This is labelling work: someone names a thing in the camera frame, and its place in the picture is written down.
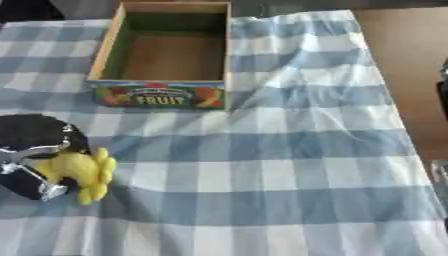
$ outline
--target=stuffed toy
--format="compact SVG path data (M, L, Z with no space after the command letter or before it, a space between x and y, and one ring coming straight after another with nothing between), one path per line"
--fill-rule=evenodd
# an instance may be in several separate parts
M29 114L0 116L0 184L18 195L48 201L78 190L78 202L102 199L116 161L105 148L91 153L74 125Z

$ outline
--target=fruit box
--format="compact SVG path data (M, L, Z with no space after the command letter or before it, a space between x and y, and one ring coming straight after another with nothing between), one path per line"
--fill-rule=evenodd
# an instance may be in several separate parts
M121 3L87 78L108 106L226 108L229 3Z

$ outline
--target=printed fruit image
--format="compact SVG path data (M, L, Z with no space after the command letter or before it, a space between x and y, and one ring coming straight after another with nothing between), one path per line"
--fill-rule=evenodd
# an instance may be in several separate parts
M119 103L118 99L115 98L113 95L103 97L103 101L108 105L117 105Z
M118 99L118 102L122 104L127 104L131 102L131 98L129 98L126 94L117 94L115 97Z
M126 88L122 87L122 86L112 86L112 87L110 87L110 90L114 94L125 94L126 93Z
M197 107L221 106L221 103L219 102L221 98L221 92L216 88L196 88L196 98L202 99L202 101L196 103Z

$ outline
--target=metal claw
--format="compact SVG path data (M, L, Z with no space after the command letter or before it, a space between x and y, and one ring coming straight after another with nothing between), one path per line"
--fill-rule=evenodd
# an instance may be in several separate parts
M54 154L58 153L62 149L70 146L68 140L64 140L62 145L55 146L38 146L25 149L22 151L9 150L5 148L0 148L0 163L18 163L24 158L39 155L39 154Z

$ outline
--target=dark floor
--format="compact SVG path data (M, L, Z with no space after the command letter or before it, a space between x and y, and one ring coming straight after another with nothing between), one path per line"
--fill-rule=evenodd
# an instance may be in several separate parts
M119 0L52 1L62 10L67 19L110 18L119 2ZM309 10L448 6L448 0L232 0L231 2L234 16L256 17Z

